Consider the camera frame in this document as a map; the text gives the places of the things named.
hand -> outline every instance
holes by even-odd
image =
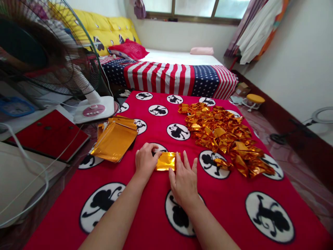
[[[162,152],[159,151],[153,157],[152,150],[158,148],[159,148],[158,145],[146,142],[140,150],[136,151],[135,174],[140,178],[143,178],[146,182],[149,180],[150,176],[152,175],[156,167],[157,160],[162,154]]]
[[[198,158],[193,161],[192,169],[188,162],[186,151],[183,152],[184,164],[176,153],[176,170],[169,168],[169,179],[172,193],[177,203],[186,211],[189,207],[200,200],[197,188],[197,163]]]

pink pillow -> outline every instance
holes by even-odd
[[[140,60],[149,54],[145,47],[129,39],[126,39],[123,44],[110,46],[108,51],[110,54],[116,54],[132,60]]]
[[[214,55],[214,49],[212,47],[194,47],[191,49],[190,54],[193,55]]]

bed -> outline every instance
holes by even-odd
[[[215,57],[147,49],[149,54],[130,61],[101,59],[108,81],[129,89],[226,100],[238,79]]]
[[[41,222],[25,250],[78,249],[106,210],[121,195],[135,172],[135,152],[145,142],[158,144],[159,150],[182,152],[190,162],[198,158],[198,192],[213,216],[238,244],[240,249],[332,249],[332,238],[316,215],[296,192],[282,168],[263,142],[249,127],[251,139],[265,153],[274,175],[260,174],[253,179],[237,169],[226,171],[212,165],[212,159],[231,161],[230,154],[213,153],[195,144],[185,127],[185,114],[170,102],[168,94],[133,91],[126,108],[119,115],[135,118],[138,136],[133,149],[114,164],[87,155],[47,216]],[[201,98],[180,96],[182,103],[197,103]],[[213,99],[217,106],[242,116],[227,100]],[[160,116],[153,106],[167,112]],[[172,134],[172,127],[183,129],[182,137]],[[124,249],[201,249],[191,221],[171,199],[168,172],[154,171],[142,194]]]

gold foil sheet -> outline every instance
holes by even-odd
[[[104,131],[104,124],[102,123],[102,124],[98,125],[98,129],[97,129],[97,140],[100,137],[100,135],[103,133],[103,131]]]
[[[156,170],[168,171],[169,168],[171,168],[173,171],[176,170],[176,153],[163,152],[157,161]]]
[[[136,128],[134,119],[109,118],[101,134],[102,126],[98,126],[98,139],[91,154],[114,163],[119,162],[135,140],[138,134]]]
[[[272,167],[260,158],[264,153],[254,146],[250,129],[241,124],[243,117],[236,118],[223,107],[214,106],[212,110],[207,104],[198,102],[191,105],[180,104],[178,112],[190,113],[185,118],[186,127],[196,138],[195,144],[208,148],[213,152],[221,150],[231,156],[231,162],[215,159],[217,166],[230,170],[235,167],[246,177],[252,178],[260,173],[274,174]]]

tiled floor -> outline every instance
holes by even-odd
[[[333,236],[333,194],[290,146],[282,146],[271,141],[269,135],[277,132],[259,111],[248,112],[245,106],[238,106],[238,108],[283,169],[291,184]]]
[[[248,112],[247,108],[242,106],[238,108],[284,170],[294,188],[333,236],[333,194],[323,186],[307,165],[288,145],[281,146],[269,139],[269,135],[276,133],[276,131],[260,112]],[[33,232],[74,175],[79,163],[96,141],[97,133],[93,126],[87,126],[84,128],[84,131],[91,135],[90,143],[87,143],[84,148],[78,152],[72,165],[64,171],[57,183],[50,189],[45,197],[41,199],[31,213],[29,213],[27,219],[20,225],[0,230],[1,250],[22,249],[26,242],[28,242]]]

